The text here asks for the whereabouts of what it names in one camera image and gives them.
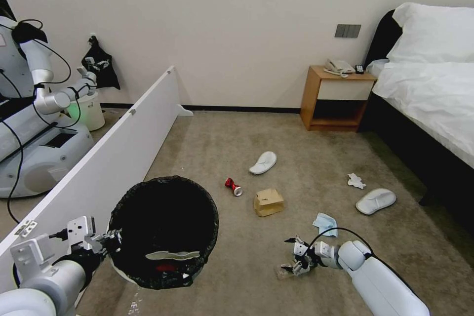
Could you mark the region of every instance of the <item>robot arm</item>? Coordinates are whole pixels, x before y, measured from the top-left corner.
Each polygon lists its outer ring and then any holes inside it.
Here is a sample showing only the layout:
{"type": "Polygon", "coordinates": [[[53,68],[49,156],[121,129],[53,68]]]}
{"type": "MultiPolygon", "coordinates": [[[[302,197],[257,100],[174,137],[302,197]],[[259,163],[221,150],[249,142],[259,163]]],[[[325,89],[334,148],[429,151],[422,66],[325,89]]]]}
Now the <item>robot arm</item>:
{"type": "Polygon", "coordinates": [[[330,246],[319,241],[309,246],[298,236],[287,241],[294,242],[295,262],[291,267],[282,266],[285,270],[300,275],[318,265],[344,269],[374,315],[429,316],[423,301],[362,242],[356,240],[342,246],[330,246]]]}
{"type": "Polygon", "coordinates": [[[41,45],[38,40],[29,40],[20,44],[26,55],[33,84],[35,86],[35,107],[42,114],[53,114],[67,108],[71,101],[95,92],[96,75],[79,67],[82,74],[74,85],[57,92],[49,92],[47,83],[52,82],[54,74],[49,61],[50,51],[41,45]]]}
{"type": "Polygon", "coordinates": [[[12,246],[10,252],[21,283],[19,289],[0,294],[0,315],[75,315],[79,293],[90,283],[108,251],[117,250],[120,243],[119,231],[96,235],[93,218],[82,216],[54,235],[43,234],[12,246]],[[50,263],[53,237],[67,239],[71,253],[50,263]]]}
{"type": "MultiPolygon", "coordinates": [[[[5,45],[19,47],[26,58],[33,79],[35,90],[35,107],[38,112],[48,115],[59,112],[69,106],[71,101],[95,92],[96,75],[79,67],[81,78],[74,85],[50,92],[48,83],[53,82],[53,71],[49,57],[51,50],[46,45],[46,35],[40,29],[26,22],[15,22],[0,17],[0,24],[11,29],[11,35],[2,37],[5,45]]],[[[20,73],[7,73],[8,76],[20,77],[20,73]]]]}

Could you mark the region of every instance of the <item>blue face mask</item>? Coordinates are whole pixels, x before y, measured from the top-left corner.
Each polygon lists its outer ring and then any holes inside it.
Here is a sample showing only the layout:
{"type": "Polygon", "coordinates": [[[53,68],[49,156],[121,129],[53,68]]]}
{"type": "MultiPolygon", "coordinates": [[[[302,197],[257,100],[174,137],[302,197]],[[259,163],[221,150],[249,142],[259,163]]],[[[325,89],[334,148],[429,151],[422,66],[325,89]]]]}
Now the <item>blue face mask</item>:
{"type": "MultiPolygon", "coordinates": [[[[322,233],[327,229],[337,227],[337,223],[336,220],[334,220],[331,216],[320,212],[317,214],[317,217],[313,222],[313,226],[319,227],[319,233],[322,233]]],[[[337,230],[326,232],[323,236],[337,237],[337,230]]]]}

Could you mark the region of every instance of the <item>beige carpet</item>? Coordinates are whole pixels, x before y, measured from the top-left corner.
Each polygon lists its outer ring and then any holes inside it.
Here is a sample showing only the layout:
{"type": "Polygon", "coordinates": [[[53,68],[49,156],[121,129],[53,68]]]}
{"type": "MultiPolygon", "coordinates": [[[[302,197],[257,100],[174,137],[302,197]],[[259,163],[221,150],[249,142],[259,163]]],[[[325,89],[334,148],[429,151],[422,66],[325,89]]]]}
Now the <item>beige carpet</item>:
{"type": "MultiPolygon", "coordinates": [[[[277,280],[275,265],[289,262],[299,234],[311,240],[318,212],[362,235],[426,302],[432,315],[474,310],[474,244],[442,207],[420,207],[423,185],[373,134],[307,132],[298,115],[198,112],[178,118],[148,179],[178,174],[205,187],[219,210],[219,237],[209,263],[189,288],[153,291],[123,281],[103,263],[78,309],[95,315],[370,315],[344,271],[317,268],[277,280]],[[276,152],[270,171],[248,168],[260,153],[276,152]],[[346,184],[347,173],[367,184],[346,184]],[[230,176],[244,193],[224,187],[230,176]],[[355,202],[367,191],[393,190],[397,202],[373,216],[355,202]],[[256,191],[276,188],[286,209],[260,218],[256,191]]],[[[329,243],[353,239],[345,232],[329,243]]]]}

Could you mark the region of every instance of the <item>nightstand drawer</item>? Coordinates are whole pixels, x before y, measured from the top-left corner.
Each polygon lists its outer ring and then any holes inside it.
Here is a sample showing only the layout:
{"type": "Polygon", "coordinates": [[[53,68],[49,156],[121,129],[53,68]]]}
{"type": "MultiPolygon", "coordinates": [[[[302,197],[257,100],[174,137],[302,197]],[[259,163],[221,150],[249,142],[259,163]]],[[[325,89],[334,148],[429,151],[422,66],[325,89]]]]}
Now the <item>nightstand drawer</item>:
{"type": "Polygon", "coordinates": [[[321,80],[319,100],[367,100],[374,84],[371,80],[321,80]]]}

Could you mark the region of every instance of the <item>nightstand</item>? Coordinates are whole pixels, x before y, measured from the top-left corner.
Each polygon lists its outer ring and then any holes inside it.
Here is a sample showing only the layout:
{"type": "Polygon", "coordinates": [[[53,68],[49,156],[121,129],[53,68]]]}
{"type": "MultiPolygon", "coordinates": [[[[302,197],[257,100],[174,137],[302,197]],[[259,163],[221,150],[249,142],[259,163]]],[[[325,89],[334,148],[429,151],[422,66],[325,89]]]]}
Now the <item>nightstand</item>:
{"type": "Polygon", "coordinates": [[[369,73],[347,78],[310,66],[300,116],[308,131],[357,131],[377,80],[369,73]]]}

